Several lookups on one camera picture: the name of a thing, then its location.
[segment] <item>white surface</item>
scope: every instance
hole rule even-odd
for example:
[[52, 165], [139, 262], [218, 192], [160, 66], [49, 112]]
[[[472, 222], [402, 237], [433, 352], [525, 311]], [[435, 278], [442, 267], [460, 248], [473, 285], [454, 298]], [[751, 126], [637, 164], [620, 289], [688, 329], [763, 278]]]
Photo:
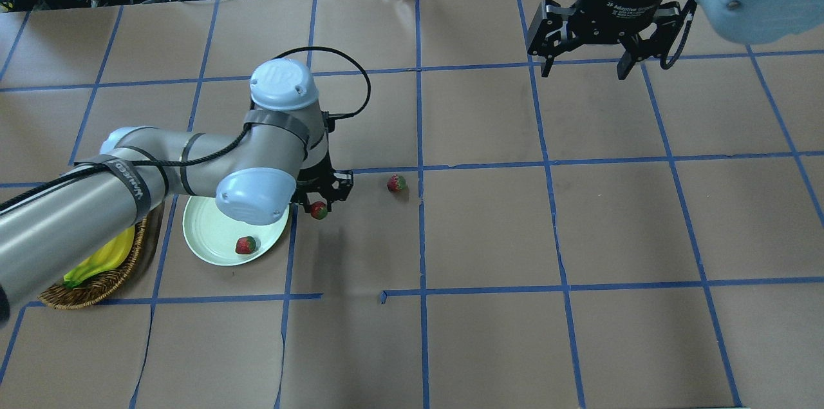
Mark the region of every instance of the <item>white surface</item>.
[[[282, 218], [268, 226], [253, 226], [224, 215], [214, 198], [193, 196], [183, 210], [183, 238], [195, 256], [214, 265], [241, 265], [255, 260], [273, 247], [288, 221], [289, 206]], [[253, 236], [258, 247], [251, 254], [235, 253], [242, 236]]]

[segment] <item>grid line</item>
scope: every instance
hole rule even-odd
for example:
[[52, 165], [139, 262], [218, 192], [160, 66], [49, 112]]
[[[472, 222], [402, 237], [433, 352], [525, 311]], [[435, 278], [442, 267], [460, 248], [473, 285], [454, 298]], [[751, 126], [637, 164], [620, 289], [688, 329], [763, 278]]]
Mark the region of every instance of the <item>grid line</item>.
[[[420, 0], [415, 0], [415, 66], [420, 68], [422, 57]], [[418, 253], [420, 254], [420, 367], [424, 409], [429, 409], [429, 311], [426, 287], [426, 218], [424, 203], [424, 89], [420, 69], [415, 71], [415, 117], [418, 139]]]
[[200, 62], [200, 74], [198, 74], [197, 87], [194, 87], [194, 100], [192, 100], [192, 111], [189, 113], [189, 125], [186, 127], [186, 132], [192, 132], [194, 127], [194, 116], [198, 112], [198, 103], [200, 103], [200, 89], [203, 87], [203, 75], [206, 74], [206, 63], [209, 61], [209, 50], [212, 48], [212, 36], [214, 35], [214, 27], [218, 21], [218, 6], [219, 0], [214, 1], [212, 7], [212, 21], [209, 23], [209, 34], [206, 36], [206, 49], [203, 51], [203, 60]]
[[807, 175], [807, 170], [804, 168], [804, 163], [801, 162], [801, 157], [798, 154], [798, 150], [795, 148], [795, 142], [792, 141], [792, 137], [789, 135], [789, 129], [787, 128], [786, 123], [783, 121], [783, 118], [781, 117], [781, 112], [779, 111], [778, 104], [775, 103], [775, 98], [772, 95], [770, 86], [767, 85], [767, 80], [764, 77], [764, 73], [758, 65], [758, 60], [754, 56], [753, 49], [749, 45], [747, 45], [747, 53], [749, 53], [750, 60], [751, 62], [753, 62], [753, 68], [756, 70], [758, 80], [760, 81], [760, 83], [762, 83], [762, 88], [764, 89], [764, 93], [767, 95], [767, 101], [770, 102], [770, 107], [772, 108], [773, 113], [775, 114], [775, 119], [778, 121], [778, 124], [781, 127], [781, 133], [783, 133], [783, 137], [787, 142], [789, 151], [791, 151], [792, 153], [792, 159], [795, 159], [795, 164], [796, 166], [798, 166], [798, 172], [801, 173], [801, 179], [804, 181], [804, 186], [807, 187], [807, 192], [810, 194], [810, 198], [812, 199], [812, 206], [815, 207], [816, 214], [818, 215], [818, 221], [821, 222], [821, 226], [824, 227], [824, 212], [821, 212], [821, 204], [818, 203], [818, 197], [816, 197], [815, 189], [812, 188], [810, 176]]
[[[776, 277], [761, 279], [724, 279], [707, 280], [710, 287], [741, 287], [754, 285], [806, 285], [806, 283], [824, 283], [820, 277]], [[683, 280], [675, 282], [637, 282], [637, 283], [573, 283], [573, 285], [521, 285], [503, 287], [454, 287], [427, 289], [427, 295], [452, 294], [512, 294], [512, 292], [573, 292], [615, 291], [615, 290], [650, 290], [650, 289], [696, 289], [703, 288], [700, 280]], [[384, 290], [380, 292], [380, 302], [386, 303], [392, 297], [417, 296], [418, 289]]]
[[[306, 45], [312, 47], [315, 42], [315, 15], [317, 15], [317, 0], [312, 0], [312, 16], [309, 19], [309, 40]], [[312, 68], [312, 51], [306, 53], [306, 66]], [[283, 292], [286, 294], [286, 300], [283, 301], [283, 311], [280, 317], [280, 339], [283, 342], [283, 348], [280, 355], [280, 382], [277, 384], [277, 394], [274, 398], [274, 409], [280, 409], [281, 389], [283, 386], [283, 373], [286, 371], [286, 333], [288, 332], [289, 321], [289, 303], [292, 294], [292, 271], [294, 270], [295, 259], [295, 245], [297, 239], [297, 213], [299, 206], [292, 206], [292, 226], [289, 229], [289, 254], [286, 259], [286, 280], [283, 283]]]
[[[317, 0], [312, 0], [312, 15], [309, 18], [309, 42], [308, 46], [312, 47], [315, 42], [315, 16], [317, 16]], [[312, 51], [306, 53], [306, 67], [312, 69]]]
[[14, 350], [15, 342], [17, 342], [17, 334], [20, 332], [20, 326], [23, 324], [23, 315], [26, 314], [26, 306], [20, 308], [20, 312], [17, 313], [17, 321], [14, 322], [14, 329], [12, 330], [12, 336], [8, 339], [8, 345], [6, 346], [6, 354], [3, 356], [3, 365], [0, 366], [0, 385], [3, 384], [3, 379], [6, 377], [6, 369], [8, 368], [8, 362], [12, 358], [12, 351]]
[[[798, 154], [802, 157], [824, 157], [824, 150], [817, 151], [799, 151]], [[768, 159], [768, 158], [789, 158], [794, 155], [790, 151], [779, 151], [779, 153], [744, 153], [737, 155], [682, 155], [674, 156], [672, 159], [676, 162], [691, 162], [692, 160], [741, 160], [741, 159]], [[550, 160], [550, 166], [591, 166], [601, 164], [626, 164], [626, 163], [641, 163], [641, 162], [667, 162], [667, 157], [624, 157], [624, 158], [580, 158], [568, 160]], [[543, 162], [487, 162], [487, 163], [471, 163], [471, 164], [457, 164], [445, 165], [435, 164], [423, 166], [424, 171], [454, 171], [454, 169], [494, 169], [494, 168], [512, 168], [512, 167], [541, 167]], [[418, 171], [417, 166], [398, 166], [398, 167], [364, 167], [352, 169], [355, 174], [379, 174], [379, 173], [398, 173], [398, 172], [415, 172]], [[0, 189], [4, 188], [27, 188], [42, 185], [44, 182], [7, 182], [0, 183]]]
[[68, 165], [73, 166], [74, 160], [77, 158], [77, 150], [80, 148], [80, 141], [83, 139], [83, 132], [86, 130], [86, 124], [89, 122], [89, 115], [91, 114], [91, 107], [94, 106], [95, 96], [97, 96], [97, 89], [100, 88], [100, 80], [103, 78], [103, 71], [106, 69], [106, 62], [109, 60], [111, 54], [111, 47], [115, 43], [118, 27], [120, 27], [120, 19], [123, 17], [123, 6], [117, 10], [117, 18], [115, 25], [112, 27], [111, 35], [109, 36], [109, 43], [106, 45], [106, 52], [103, 53], [103, 61], [100, 62], [100, 69], [97, 71], [97, 78], [95, 78], [95, 85], [91, 89], [89, 101], [86, 103], [86, 111], [83, 112], [83, 119], [80, 121], [79, 129], [77, 130], [77, 138], [74, 139], [74, 147], [71, 149], [71, 156], [68, 157]]
[[713, 330], [715, 330], [715, 339], [718, 341], [718, 352], [721, 354], [721, 360], [724, 364], [724, 373], [727, 375], [727, 383], [729, 383], [730, 393], [733, 396], [733, 403], [735, 406], [741, 406], [741, 397], [738, 395], [738, 386], [735, 383], [735, 375], [733, 374], [733, 366], [729, 360], [729, 354], [727, 354], [727, 345], [724, 343], [724, 335], [721, 333], [721, 323], [718, 320], [718, 312], [715, 310], [715, 301], [713, 301], [713, 294], [712, 291], [709, 289], [709, 283], [707, 281], [707, 273], [704, 270], [704, 262], [701, 259], [701, 252], [698, 248], [698, 239], [695, 238], [695, 230], [692, 227], [692, 219], [689, 216], [689, 209], [686, 206], [686, 197], [684, 196], [684, 189], [680, 185], [680, 177], [678, 176], [678, 169], [676, 167], [676, 160], [672, 157], [672, 148], [670, 147], [669, 139], [667, 136], [667, 130], [664, 127], [664, 122], [661, 116], [661, 111], [659, 110], [659, 102], [657, 102], [655, 98], [655, 91], [653, 90], [653, 84], [650, 81], [650, 74], [647, 72], [647, 65], [646, 63], [641, 63], [641, 72], [644, 75], [644, 83], [647, 85], [647, 92], [650, 94], [650, 102], [653, 106], [653, 112], [655, 113], [655, 121], [657, 125], [659, 125], [659, 131], [661, 133], [661, 140], [664, 145], [664, 150], [667, 153], [667, 158], [669, 160], [670, 171], [672, 174], [672, 181], [675, 183], [676, 193], [678, 194], [678, 202], [680, 204], [680, 210], [682, 210], [682, 214], [684, 216], [684, 224], [686, 224], [686, 232], [688, 232], [689, 242], [692, 245], [692, 253], [695, 256], [695, 265], [698, 267], [698, 276], [701, 279], [701, 286], [704, 290], [704, 297], [706, 297], [707, 301], [707, 309], [709, 309], [709, 318], [713, 324]]
[[[309, 62], [309, 55], [307, 54], [307, 64]], [[748, 59], [753, 56], [756, 59], [759, 57], [789, 57], [789, 56], [807, 56], [815, 54], [824, 54], [824, 50], [798, 50], [798, 51], [784, 51], [784, 52], [754, 52], [752, 55], [748, 53], [730, 53], [730, 54], [698, 54], [698, 55], [682, 55], [685, 60], [703, 60], [703, 59]], [[577, 64], [597, 64], [597, 63], [611, 63], [618, 62], [619, 59], [580, 59], [580, 60], [556, 60], [556, 65], [577, 65]], [[473, 69], [500, 69], [500, 68], [523, 68], [524, 66], [539, 66], [541, 62], [530, 60], [528, 62], [503, 62], [503, 63], [489, 63], [489, 64], [465, 64], [465, 65], [443, 65], [443, 66], [410, 66], [409, 68], [386, 68], [386, 69], [367, 69], [368, 74], [394, 74], [400, 72], [416, 72], [416, 71], [463, 71]], [[313, 72], [315, 77], [331, 77], [332, 75], [361, 75], [360, 71], [319, 71]], [[26, 92], [39, 90], [74, 90], [74, 89], [88, 89], [94, 87], [130, 87], [130, 86], [158, 86], [165, 84], [193, 84], [198, 81], [203, 82], [224, 82], [224, 81], [247, 81], [251, 75], [223, 75], [222, 77], [204, 77], [202, 80], [196, 77], [188, 77], [182, 79], [159, 79], [153, 81], [120, 81], [120, 82], [96, 82], [94, 84], [67, 84], [62, 86], [21, 86], [21, 87], [0, 87], [0, 93], [3, 92]]]
[[17, 43], [20, 43], [20, 38], [23, 36], [23, 30], [29, 22], [29, 16], [32, 16], [32, 11], [26, 11], [26, 15], [23, 16], [23, 22], [20, 23], [20, 28], [18, 28], [17, 35], [14, 37], [12, 47], [8, 49], [8, 55], [6, 55], [6, 61], [3, 62], [3, 68], [0, 69], [0, 81], [3, 80], [3, 75], [6, 75], [6, 70], [8, 70], [9, 63], [12, 62], [12, 55], [14, 54], [14, 51], [17, 50]]
[[289, 303], [292, 300], [292, 269], [295, 262], [295, 243], [297, 238], [297, 213], [299, 206], [292, 206], [292, 226], [289, 227], [289, 254], [286, 259], [286, 280], [283, 284], [283, 311], [280, 315], [280, 340], [283, 344], [280, 354], [280, 382], [277, 384], [277, 395], [274, 398], [274, 409], [280, 409], [281, 389], [283, 386], [283, 371], [286, 365], [286, 331], [288, 330]]
[[163, 267], [165, 266], [165, 255], [169, 248], [169, 239], [171, 238], [171, 227], [174, 222], [174, 214], [177, 210], [177, 195], [171, 199], [171, 207], [169, 209], [169, 220], [165, 222], [165, 233], [163, 235], [163, 244], [161, 245], [160, 258], [157, 260], [157, 272], [155, 274], [155, 282], [152, 288], [152, 298], [149, 302], [149, 328], [146, 334], [146, 348], [144, 350], [144, 362], [140, 365], [140, 374], [138, 381], [135, 383], [135, 391], [132, 392], [132, 398], [129, 400], [129, 409], [135, 409], [138, 402], [138, 393], [140, 392], [140, 383], [144, 379], [144, 371], [146, 370], [146, 360], [149, 356], [149, 344], [152, 342], [152, 329], [154, 325], [154, 313], [157, 306], [157, 294], [160, 292], [161, 279], [163, 276]]
[[[521, 30], [523, 30], [524, 43], [529, 43], [527, 40], [527, 18], [523, 12], [523, 1], [518, 2], [518, 17], [521, 19]], [[558, 258], [558, 273], [561, 280], [561, 291], [564, 292], [564, 310], [567, 322], [567, 333], [569, 336], [569, 353], [572, 358], [573, 374], [575, 379], [575, 391], [577, 392], [577, 403], [581, 409], [586, 409], [586, 397], [583, 391], [583, 377], [581, 375], [581, 363], [579, 360], [579, 353], [577, 352], [577, 338], [575, 336], [575, 321], [572, 311], [572, 300], [569, 298], [569, 282], [567, 280], [566, 268], [564, 266], [564, 257], [561, 254], [561, 244], [558, 236], [558, 207], [556, 205], [556, 195], [554, 194], [554, 186], [552, 182], [552, 168], [550, 165], [550, 153], [547, 149], [547, 139], [544, 137], [544, 122], [541, 116], [541, 103], [538, 99], [538, 85], [535, 80], [535, 69], [528, 66], [530, 87], [532, 87], [532, 105], [535, 109], [536, 124], [538, 124], [538, 140], [541, 143], [541, 154], [544, 161], [541, 163], [544, 167], [544, 172], [547, 175], [547, 195], [550, 203], [550, 219], [552, 223], [552, 235], [556, 243], [556, 256]]]

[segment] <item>banana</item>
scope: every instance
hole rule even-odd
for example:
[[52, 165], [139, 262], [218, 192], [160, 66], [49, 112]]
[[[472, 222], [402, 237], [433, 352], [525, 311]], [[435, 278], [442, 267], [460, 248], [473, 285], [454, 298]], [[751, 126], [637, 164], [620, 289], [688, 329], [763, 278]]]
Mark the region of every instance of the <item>banana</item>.
[[62, 277], [62, 280], [64, 280], [62, 284], [67, 289], [74, 289], [94, 275], [116, 269], [117, 266], [123, 263], [126, 256], [129, 256], [134, 242], [135, 226], [132, 226], [83, 260], [70, 273], [65, 274]]

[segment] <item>strap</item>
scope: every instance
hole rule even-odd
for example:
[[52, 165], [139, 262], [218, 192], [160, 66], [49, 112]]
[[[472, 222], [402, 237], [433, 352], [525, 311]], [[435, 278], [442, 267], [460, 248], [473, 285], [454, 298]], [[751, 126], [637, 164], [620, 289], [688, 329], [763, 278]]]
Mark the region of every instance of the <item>strap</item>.
[[109, 171], [115, 175], [123, 185], [129, 189], [132, 198], [135, 199], [135, 221], [133, 224], [140, 222], [152, 210], [152, 195], [149, 192], [149, 187], [146, 181], [141, 177], [138, 170], [132, 165], [129, 160], [124, 160], [111, 155], [97, 155], [91, 159], [79, 162], [76, 164], [95, 164], [101, 163], [109, 168]]

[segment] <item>blue tape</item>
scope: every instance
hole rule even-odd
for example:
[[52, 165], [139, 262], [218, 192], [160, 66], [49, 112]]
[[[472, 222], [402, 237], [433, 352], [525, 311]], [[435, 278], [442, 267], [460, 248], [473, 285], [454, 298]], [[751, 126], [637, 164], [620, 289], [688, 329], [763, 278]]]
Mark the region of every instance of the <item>blue tape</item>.
[[29, 188], [43, 185], [45, 182], [10, 182], [8, 184], [0, 184], [0, 189], [17, 189]]
[[361, 169], [353, 169], [354, 174], [379, 174], [382, 172], [413, 172], [418, 171], [418, 166], [404, 166], [404, 167], [364, 167]]
[[421, 66], [420, 0], [415, 0], [415, 110], [418, 138], [418, 253], [420, 253], [420, 358], [424, 409], [429, 409], [429, 312], [426, 298], [426, 221], [424, 209], [424, 90]]
[[729, 354], [727, 354], [727, 345], [724, 343], [724, 335], [721, 333], [721, 324], [718, 321], [718, 312], [715, 311], [715, 301], [713, 301], [712, 292], [709, 291], [709, 283], [707, 283], [707, 274], [704, 271], [704, 262], [701, 260], [701, 253], [698, 249], [698, 240], [695, 238], [695, 230], [692, 227], [692, 219], [689, 216], [689, 209], [686, 207], [686, 198], [684, 190], [680, 185], [680, 178], [678, 177], [678, 169], [676, 168], [676, 160], [672, 157], [672, 149], [670, 148], [669, 139], [667, 137], [667, 130], [664, 128], [661, 111], [659, 110], [659, 102], [655, 98], [655, 91], [653, 84], [650, 81], [650, 74], [647, 72], [647, 65], [641, 64], [641, 71], [644, 75], [644, 83], [647, 85], [647, 92], [650, 94], [651, 105], [655, 113], [655, 121], [659, 125], [661, 133], [661, 140], [663, 141], [664, 150], [669, 159], [670, 171], [672, 173], [672, 180], [675, 183], [676, 192], [678, 194], [678, 202], [680, 203], [680, 210], [684, 216], [686, 224], [686, 232], [689, 235], [689, 242], [692, 245], [692, 253], [695, 256], [695, 265], [698, 267], [698, 275], [700, 275], [701, 285], [704, 290], [704, 297], [706, 297], [707, 307], [709, 309], [709, 317], [713, 322], [713, 330], [715, 330], [715, 339], [718, 341], [718, 352], [721, 354], [721, 360], [724, 362], [724, 373], [727, 375], [727, 382], [729, 383], [730, 393], [733, 395], [733, 402], [736, 406], [741, 406], [741, 397], [738, 395], [738, 385], [735, 383], [735, 376], [733, 375], [733, 366], [730, 364]]
[[40, 92], [49, 90], [76, 90], [76, 89], [92, 89], [95, 84], [77, 84], [72, 86], [41, 86], [41, 87], [5, 87], [0, 89], [0, 93], [4, 92]]
[[783, 137], [787, 141], [789, 151], [792, 153], [792, 158], [795, 159], [795, 164], [798, 166], [798, 172], [801, 173], [801, 179], [804, 181], [804, 186], [807, 187], [807, 193], [809, 193], [810, 200], [812, 200], [812, 206], [815, 207], [816, 214], [818, 215], [818, 222], [820, 222], [821, 226], [824, 227], [824, 211], [821, 210], [821, 204], [818, 202], [818, 196], [816, 196], [815, 189], [812, 188], [812, 182], [810, 182], [810, 177], [807, 175], [807, 169], [804, 168], [804, 163], [801, 162], [801, 157], [798, 154], [798, 150], [795, 148], [795, 143], [792, 141], [792, 137], [789, 135], [787, 125], [781, 117], [781, 112], [778, 109], [777, 103], [775, 103], [775, 98], [772, 95], [770, 86], [767, 85], [762, 69], [758, 65], [758, 60], [756, 59], [756, 56], [754, 56], [753, 48], [749, 45], [747, 45], [747, 53], [750, 55], [750, 61], [753, 62], [753, 68], [756, 70], [758, 80], [762, 83], [762, 88], [764, 89], [764, 93], [767, 95], [767, 100], [770, 102], [770, 107], [775, 114], [775, 119], [781, 127], [781, 133], [783, 133]]
[[665, 162], [667, 157], [635, 157], [635, 158], [592, 158], [573, 160], [551, 160], [551, 166], [579, 166], [588, 164], [620, 164], [628, 162]]
[[[309, 19], [309, 43], [307, 43], [310, 47], [315, 43], [315, 16], [317, 16], [317, 0], [312, 0], [312, 16]], [[306, 54], [306, 67], [312, 69], [311, 50]]]
[[32, 16], [32, 11], [26, 11], [26, 15], [23, 16], [23, 22], [20, 23], [20, 28], [18, 28], [17, 35], [14, 37], [12, 47], [9, 48], [8, 55], [6, 55], [6, 61], [3, 63], [3, 68], [0, 69], [0, 81], [3, 79], [3, 75], [6, 75], [8, 65], [12, 62], [12, 55], [14, 55], [15, 50], [17, 50], [17, 45], [20, 43], [20, 38], [23, 36], [23, 30], [26, 28], [26, 24], [29, 23], [29, 16]]
[[251, 75], [224, 75], [223, 77], [204, 77], [203, 82], [247, 81], [250, 79]]
[[756, 57], [786, 57], [786, 56], [794, 56], [794, 55], [824, 55], [824, 50], [795, 50], [795, 51], [783, 51], [783, 52], [753, 52], [753, 49], [750, 48], [747, 53], [752, 53]]
[[[803, 285], [804, 283], [824, 283], [824, 277], [776, 277], [764, 279], [729, 279], [708, 280], [712, 287], [735, 287], [742, 285]], [[575, 285], [526, 285], [512, 287], [453, 287], [428, 289], [427, 295], [451, 294], [517, 294], [517, 292], [572, 292], [647, 290], [647, 289], [698, 289], [703, 288], [700, 280], [683, 280], [676, 282], [638, 282], [638, 283], [575, 283]], [[384, 290], [380, 292], [383, 303], [391, 297], [418, 296], [420, 289]]]
[[109, 36], [109, 43], [106, 45], [106, 52], [103, 53], [103, 61], [100, 63], [100, 69], [97, 71], [97, 78], [95, 78], [95, 86], [91, 89], [89, 101], [86, 103], [86, 111], [83, 112], [83, 119], [80, 121], [80, 127], [77, 130], [77, 138], [74, 139], [74, 147], [71, 149], [71, 156], [68, 157], [68, 165], [73, 166], [77, 158], [77, 149], [80, 148], [80, 141], [83, 139], [83, 133], [86, 130], [86, 124], [89, 122], [89, 115], [91, 114], [91, 107], [94, 106], [95, 96], [97, 96], [97, 89], [100, 85], [100, 80], [103, 78], [103, 71], [106, 69], [106, 62], [109, 61], [109, 54], [111, 54], [112, 45], [115, 44], [115, 36], [117, 35], [118, 27], [120, 27], [120, 18], [123, 16], [123, 6], [117, 10], [117, 17], [115, 18], [115, 25], [112, 27], [111, 36]]
[[[810, 55], [810, 54], [824, 54], [822, 50], [800, 50], [795, 52], [767, 52], [754, 53], [755, 57], [770, 57], [770, 56], [794, 56], [794, 55]], [[709, 55], [682, 55], [683, 59], [738, 59], [739, 57], [749, 57], [746, 53], [731, 53], [731, 54], [709, 54]], [[556, 60], [556, 65], [575, 65], [575, 64], [598, 64], [598, 63], [612, 63], [619, 62], [619, 59], [581, 59], [581, 60]], [[539, 66], [541, 62], [505, 62], [492, 64], [467, 64], [467, 65], [453, 65], [453, 66], [420, 66], [419, 68], [385, 68], [385, 69], [367, 69], [368, 74], [392, 74], [399, 72], [416, 72], [416, 71], [461, 71], [471, 69], [497, 69], [497, 68], [522, 68], [523, 66]], [[332, 77], [332, 75], [360, 75], [360, 71], [320, 71], [313, 72], [315, 77]], [[204, 77], [203, 82], [223, 82], [223, 81], [247, 81], [250, 75], [225, 75], [224, 77]], [[97, 87], [132, 87], [132, 86], [157, 86], [164, 84], [191, 84], [200, 81], [198, 78], [185, 79], [162, 79], [156, 81], [123, 81], [123, 82], [100, 82], [95, 84], [73, 84], [64, 86], [27, 86], [27, 87], [2, 87], [2, 92], [25, 92], [25, 91], [43, 91], [43, 90], [72, 90], [72, 89], [90, 89]]]
[[289, 321], [289, 303], [292, 295], [292, 271], [295, 264], [295, 239], [297, 238], [297, 207], [292, 207], [292, 226], [289, 227], [289, 256], [286, 259], [286, 280], [283, 292], [286, 301], [283, 301], [283, 311], [280, 317], [280, 339], [283, 342], [283, 354], [280, 356], [280, 381], [277, 383], [277, 395], [274, 398], [274, 409], [280, 409], [280, 390], [283, 386], [283, 371], [286, 363], [286, 331]]
[[200, 62], [200, 74], [198, 74], [197, 87], [194, 87], [194, 100], [192, 100], [192, 110], [189, 113], [189, 125], [186, 132], [191, 132], [194, 127], [194, 117], [198, 113], [198, 103], [200, 103], [200, 90], [203, 88], [203, 75], [206, 74], [206, 63], [209, 62], [209, 49], [212, 48], [212, 36], [214, 35], [215, 22], [218, 21], [219, 0], [214, 1], [212, 7], [212, 21], [209, 23], [209, 34], [206, 36], [206, 48], [203, 49], [203, 60]]
[[20, 312], [17, 313], [17, 321], [14, 322], [12, 336], [8, 340], [6, 354], [3, 356], [3, 365], [0, 366], [0, 385], [3, 383], [4, 377], [6, 377], [6, 369], [8, 368], [9, 359], [12, 358], [12, 350], [14, 350], [14, 344], [17, 342], [17, 334], [20, 332], [20, 324], [23, 323], [24, 313], [26, 313], [26, 306], [21, 307]]
[[[524, 16], [523, 12], [523, 1], [516, 1], [518, 2], [518, 16], [521, 19], [521, 31], [523, 31], [523, 39], [525, 43], [528, 43], [529, 41], [527, 40], [527, 18], [526, 16]], [[554, 197], [553, 191], [552, 169], [550, 167], [550, 154], [547, 150], [547, 140], [544, 137], [544, 123], [543, 118], [541, 118], [541, 103], [539, 103], [538, 100], [538, 85], [536, 85], [535, 69], [531, 66], [529, 68], [529, 80], [530, 86], [532, 86], [532, 104], [535, 109], [536, 124], [538, 124], [538, 139], [541, 142], [541, 154], [544, 157], [544, 172], [547, 175], [547, 195], [548, 202], [550, 203], [552, 235], [554, 241], [556, 242], [558, 271], [560, 275], [562, 291], [564, 292], [564, 310], [567, 320], [567, 333], [569, 335], [569, 353], [572, 357], [573, 372], [575, 377], [575, 389], [577, 392], [577, 403], [579, 403], [579, 406], [582, 409], [586, 409], [586, 398], [585, 393], [583, 392], [583, 378], [581, 376], [581, 363], [579, 360], [579, 353], [577, 352], [577, 338], [575, 336], [575, 323], [572, 312], [572, 301], [569, 298], [569, 283], [567, 280], [566, 268], [564, 266], [564, 258], [561, 255], [561, 245], [558, 236], [558, 225], [556, 223], [556, 215], [558, 210], [556, 207], [556, 197]]]
[[429, 165], [424, 166], [424, 171], [447, 171], [448, 169], [497, 169], [501, 167], [539, 167], [544, 166], [544, 162], [489, 162], [478, 164], [456, 164], [456, 165]]
[[140, 392], [140, 383], [144, 380], [144, 372], [146, 370], [146, 361], [149, 357], [149, 344], [152, 341], [152, 329], [154, 325], [154, 311], [155, 305], [149, 309], [149, 330], [146, 334], [146, 348], [144, 350], [144, 362], [140, 365], [140, 374], [138, 374], [138, 381], [135, 383], [135, 391], [132, 391], [132, 397], [129, 398], [129, 409], [135, 409], [138, 403], [138, 393]]

